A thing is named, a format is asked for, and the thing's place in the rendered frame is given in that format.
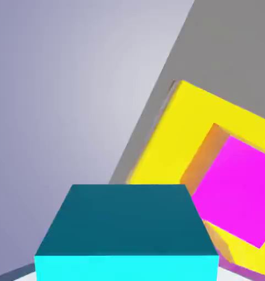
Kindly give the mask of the large yellow box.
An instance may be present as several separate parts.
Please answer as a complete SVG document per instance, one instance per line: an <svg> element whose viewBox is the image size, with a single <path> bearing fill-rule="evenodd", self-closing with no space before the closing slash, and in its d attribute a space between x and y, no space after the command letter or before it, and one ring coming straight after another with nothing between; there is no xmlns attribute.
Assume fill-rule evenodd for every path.
<svg viewBox="0 0 265 281"><path fill-rule="evenodd" d="M213 124L265 151L264 118L183 81L167 103L127 183L186 187L181 177ZM201 220L219 257L265 275L265 242L261 248L256 248Z"/></svg>

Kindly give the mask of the small cyan cube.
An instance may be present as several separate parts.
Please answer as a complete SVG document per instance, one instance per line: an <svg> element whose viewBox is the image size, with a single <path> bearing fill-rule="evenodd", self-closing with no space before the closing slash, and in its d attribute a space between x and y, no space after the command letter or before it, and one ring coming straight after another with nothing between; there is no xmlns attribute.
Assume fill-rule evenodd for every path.
<svg viewBox="0 0 265 281"><path fill-rule="evenodd" d="M35 254L37 281L217 281L218 264L180 184L74 185Z"/></svg>

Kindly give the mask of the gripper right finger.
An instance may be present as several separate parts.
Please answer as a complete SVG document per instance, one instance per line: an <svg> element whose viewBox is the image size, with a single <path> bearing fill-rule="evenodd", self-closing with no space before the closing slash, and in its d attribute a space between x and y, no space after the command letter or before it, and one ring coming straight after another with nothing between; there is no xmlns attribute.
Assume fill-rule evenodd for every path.
<svg viewBox="0 0 265 281"><path fill-rule="evenodd" d="M265 281L265 275L230 263L220 256L217 281Z"/></svg>

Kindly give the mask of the small magenta cube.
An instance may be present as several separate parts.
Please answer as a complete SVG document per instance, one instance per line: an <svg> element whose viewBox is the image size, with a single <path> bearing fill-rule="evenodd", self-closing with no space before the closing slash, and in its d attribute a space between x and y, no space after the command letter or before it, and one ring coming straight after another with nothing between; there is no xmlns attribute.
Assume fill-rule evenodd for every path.
<svg viewBox="0 0 265 281"><path fill-rule="evenodd" d="M261 248L265 151L213 124L181 177L202 219Z"/></svg>

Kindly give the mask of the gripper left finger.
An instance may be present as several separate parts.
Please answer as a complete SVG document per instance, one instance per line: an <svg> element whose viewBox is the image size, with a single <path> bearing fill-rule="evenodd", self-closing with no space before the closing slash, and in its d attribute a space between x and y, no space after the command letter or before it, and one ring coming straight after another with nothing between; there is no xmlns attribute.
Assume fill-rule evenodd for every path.
<svg viewBox="0 0 265 281"><path fill-rule="evenodd" d="M35 264L29 263L28 265L19 267L15 270L3 273L0 275L0 281L15 281L35 271Z"/></svg>

